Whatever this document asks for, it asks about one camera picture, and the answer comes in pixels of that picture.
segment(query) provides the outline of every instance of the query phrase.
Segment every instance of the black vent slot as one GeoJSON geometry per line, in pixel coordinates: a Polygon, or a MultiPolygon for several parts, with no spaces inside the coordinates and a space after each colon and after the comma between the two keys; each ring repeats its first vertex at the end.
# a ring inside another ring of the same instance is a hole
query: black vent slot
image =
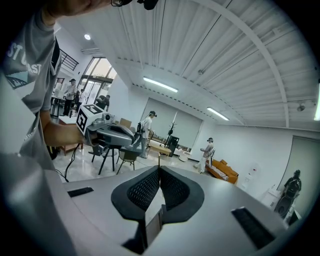
{"type": "Polygon", "coordinates": [[[275,237],[244,207],[231,211],[245,233],[249,236],[257,249],[265,247],[275,237]]]}

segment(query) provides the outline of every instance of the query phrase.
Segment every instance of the gray t-shirt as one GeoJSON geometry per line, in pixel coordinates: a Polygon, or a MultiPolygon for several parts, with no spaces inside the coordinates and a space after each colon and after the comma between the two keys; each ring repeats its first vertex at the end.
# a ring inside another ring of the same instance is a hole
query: gray t-shirt
{"type": "Polygon", "coordinates": [[[38,11],[11,42],[1,66],[1,73],[36,116],[20,154],[36,159],[42,168],[51,170],[55,167],[44,142],[39,112],[50,110],[61,66],[61,56],[52,62],[55,43],[54,27],[46,26],[38,11]]]}

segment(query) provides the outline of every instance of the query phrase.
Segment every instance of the metal ceiling panel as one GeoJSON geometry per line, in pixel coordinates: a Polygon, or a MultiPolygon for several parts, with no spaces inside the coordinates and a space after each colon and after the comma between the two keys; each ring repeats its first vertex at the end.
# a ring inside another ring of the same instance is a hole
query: metal ceiling panel
{"type": "Polygon", "coordinates": [[[77,23],[122,80],[153,99],[212,120],[206,110],[211,106],[230,125],[320,131],[311,102],[318,97],[319,66],[272,1],[159,0],[152,11],[132,2],[65,26],[71,30],[77,23]],[[297,113],[300,102],[306,109],[297,113]]]}

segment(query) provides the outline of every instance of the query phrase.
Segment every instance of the vr headset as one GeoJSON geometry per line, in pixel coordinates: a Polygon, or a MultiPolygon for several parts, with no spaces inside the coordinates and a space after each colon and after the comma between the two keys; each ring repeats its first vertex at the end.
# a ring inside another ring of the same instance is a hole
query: vr headset
{"type": "MultiPolygon", "coordinates": [[[[113,7],[121,7],[129,4],[130,2],[132,2],[132,0],[111,0],[111,5],[113,7]]],[[[139,4],[143,4],[146,10],[153,10],[157,5],[158,0],[138,0],[137,2],[139,4]]]]}

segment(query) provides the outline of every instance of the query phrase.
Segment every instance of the orange sofa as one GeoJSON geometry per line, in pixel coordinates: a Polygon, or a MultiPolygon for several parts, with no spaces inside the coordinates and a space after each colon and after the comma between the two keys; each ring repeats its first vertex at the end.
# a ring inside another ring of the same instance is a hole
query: orange sofa
{"type": "Polygon", "coordinates": [[[209,165],[209,160],[205,163],[205,169],[211,173],[215,178],[230,182],[232,184],[236,184],[238,180],[238,173],[232,170],[230,166],[227,166],[227,162],[225,160],[212,161],[212,166],[209,165]]]}

